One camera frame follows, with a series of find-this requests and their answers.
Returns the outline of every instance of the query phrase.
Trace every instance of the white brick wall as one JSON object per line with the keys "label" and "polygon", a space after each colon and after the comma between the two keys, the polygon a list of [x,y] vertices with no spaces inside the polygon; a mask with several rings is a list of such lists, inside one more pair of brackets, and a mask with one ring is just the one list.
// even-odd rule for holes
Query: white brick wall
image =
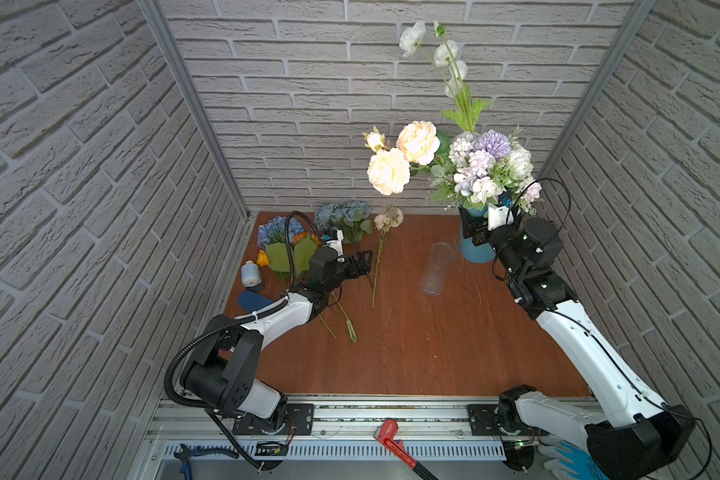
{"label": "white brick wall", "polygon": [[403,61],[397,43],[404,28],[437,19],[466,43],[472,91],[495,101],[479,128],[510,132],[519,124],[540,166],[631,4],[160,3],[250,208],[310,210],[358,197],[411,213],[442,208],[426,200],[426,184],[393,199],[375,192],[362,132],[376,124],[394,140],[413,120],[459,132],[440,114],[453,105],[428,63],[434,47]]}
{"label": "white brick wall", "polygon": [[[720,2],[661,0],[554,175],[558,271],[627,361],[710,430],[720,478]],[[542,215],[565,214],[545,191]],[[706,458],[696,432],[670,469]]]}
{"label": "white brick wall", "polygon": [[240,218],[137,2],[0,0],[0,478],[123,478]]}

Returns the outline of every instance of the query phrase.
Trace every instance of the brown wooden tabletop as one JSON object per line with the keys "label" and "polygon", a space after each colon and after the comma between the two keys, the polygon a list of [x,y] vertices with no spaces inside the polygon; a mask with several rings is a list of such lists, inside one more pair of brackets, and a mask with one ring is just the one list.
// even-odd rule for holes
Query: brown wooden tabletop
{"label": "brown wooden tabletop", "polygon": [[[260,213],[256,225],[276,215]],[[384,243],[375,308],[365,277],[343,283],[341,304],[352,318],[357,344],[350,343],[344,319],[326,309],[323,316],[338,340],[319,320],[295,328],[262,352],[256,378],[288,393],[497,396],[526,383],[548,396],[589,396],[581,375],[513,302],[490,264],[461,257],[458,228],[455,215],[406,215]],[[243,263],[256,259],[256,230]],[[444,292],[428,296],[418,282],[437,242],[451,244],[455,254]],[[375,266],[378,232],[360,247],[374,251]],[[345,252],[355,253],[352,246]],[[496,270],[504,274],[500,263]],[[265,288],[259,294],[277,300],[283,283],[269,267],[261,272]],[[243,290],[238,271],[228,316],[244,313],[237,304]]]}

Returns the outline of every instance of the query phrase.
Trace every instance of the red pipe cutter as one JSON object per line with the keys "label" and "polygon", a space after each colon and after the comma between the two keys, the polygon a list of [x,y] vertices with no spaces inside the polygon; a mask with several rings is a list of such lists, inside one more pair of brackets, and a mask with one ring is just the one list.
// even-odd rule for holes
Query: red pipe cutter
{"label": "red pipe cutter", "polygon": [[376,431],[376,439],[387,449],[389,449],[390,452],[392,452],[397,458],[400,458],[403,460],[409,467],[413,469],[413,471],[416,473],[416,475],[422,477],[424,480],[438,480],[437,477],[432,475],[429,470],[424,468],[424,466],[416,462],[412,456],[410,456],[404,449],[403,449],[403,441],[395,441],[394,440],[394,434],[398,432],[398,423],[388,418],[386,422],[384,422],[384,425]]}

